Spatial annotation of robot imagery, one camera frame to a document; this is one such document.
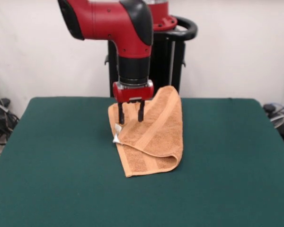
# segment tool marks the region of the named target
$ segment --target green felt surface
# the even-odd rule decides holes
[[[30,102],[0,157],[0,227],[284,227],[284,143],[256,101],[183,99],[180,166],[132,178],[113,102]]]

